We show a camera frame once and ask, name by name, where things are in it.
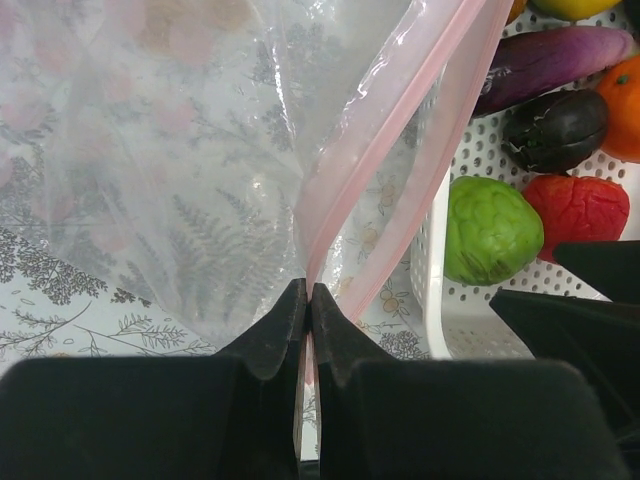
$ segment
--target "perforated basket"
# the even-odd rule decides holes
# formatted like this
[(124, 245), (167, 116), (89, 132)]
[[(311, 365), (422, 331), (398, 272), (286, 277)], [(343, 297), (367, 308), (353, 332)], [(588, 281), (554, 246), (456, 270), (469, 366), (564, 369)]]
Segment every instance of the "perforated basket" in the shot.
[[(578, 24), (631, 29), (621, 4)], [(566, 22), (541, 18), (527, 10), (505, 29), (504, 36), (560, 25)], [(592, 86), (597, 80), (588, 78), (563, 89)], [(449, 182), (460, 175), (479, 175), (522, 190), (533, 177), (516, 168), (500, 149), (502, 128), (510, 114), (501, 112), (471, 121), (451, 162), (449, 178), (445, 178), (411, 248), (411, 283), (423, 307), (427, 340), (434, 358), (531, 356), (527, 347), (489, 307), (489, 300), (500, 288), (601, 297), (562, 267), (541, 260), (511, 280), (492, 287), (464, 286), (443, 277)], [(622, 238), (640, 238), (640, 165), (622, 163), (597, 152), (571, 173), (620, 183), (631, 199), (631, 216)]]

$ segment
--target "toy orange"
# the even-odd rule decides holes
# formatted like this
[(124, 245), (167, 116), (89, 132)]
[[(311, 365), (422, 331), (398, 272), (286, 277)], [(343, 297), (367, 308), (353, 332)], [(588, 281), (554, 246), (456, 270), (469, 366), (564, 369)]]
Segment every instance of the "toy orange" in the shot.
[(609, 107), (609, 130), (602, 150), (620, 160), (640, 163), (640, 56), (613, 67), (596, 90)]

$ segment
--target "plastic toy food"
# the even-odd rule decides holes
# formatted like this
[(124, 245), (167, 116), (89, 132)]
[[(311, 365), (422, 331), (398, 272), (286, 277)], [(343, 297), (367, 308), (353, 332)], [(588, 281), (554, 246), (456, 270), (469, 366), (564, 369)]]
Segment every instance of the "plastic toy food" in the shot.
[(445, 276), (465, 285), (494, 285), (527, 266), (542, 248), (538, 214), (506, 183), (460, 177), (451, 185)]
[(597, 177), (542, 175), (522, 194), (544, 224), (538, 258), (548, 262), (559, 243), (618, 240), (629, 218), (627, 193)]
[(597, 91), (609, 106), (609, 131), (602, 149), (620, 160), (640, 163), (640, 56), (612, 68)]
[(516, 18), (520, 16), (524, 9), (527, 8), (527, 0), (513, 0), (511, 11), (509, 12), (509, 18), (507, 19), (507, 25), (512, 23)]
[(514, 112), (503, 131), (502, 149), (524, 170), (564, 173), (600, 148), (608, 117), (598, 92), (549, 93)]
[(627, 58), (633, 44), (624, 30), (587, 26), (500, 40), (473, 115), (505, 110), (598, 73)]
[(610, 9), (621, 0), (533, 0), (547, 15), (575, 22)]

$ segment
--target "green fruit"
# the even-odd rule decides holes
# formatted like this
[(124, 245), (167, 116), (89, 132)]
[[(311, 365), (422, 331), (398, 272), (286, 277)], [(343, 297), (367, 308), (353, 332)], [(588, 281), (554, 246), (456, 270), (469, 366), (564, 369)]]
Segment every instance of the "green fruit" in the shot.
[(465, 285), (494, 285), (540, 252), (542, 221), (506, 183), (459, 177), (451, 184), (444, 274)]

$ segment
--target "clear plastic bag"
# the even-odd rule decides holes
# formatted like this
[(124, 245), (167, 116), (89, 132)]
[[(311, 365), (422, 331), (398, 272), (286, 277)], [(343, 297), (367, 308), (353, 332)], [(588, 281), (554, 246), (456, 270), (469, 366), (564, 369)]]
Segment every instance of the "clear plastic bag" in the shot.
[[(418, 165), (434, 177), (418, 205), (361, 195), (393, 196), (381, 163), (427, 92), (425, 115), (437, 105), (465, 35), (495, 49), (509, 6), (0, 0), (0, 222), (219, 346), (296, 277), (338, 293), (353, 276), (341, 301), (357, 314), (407, 247), (446, 148), (415, 165), (396, 151), (401, 184)], [(390, 220), (360, 239), (363, 258), (349, 239), (371, 208)]]

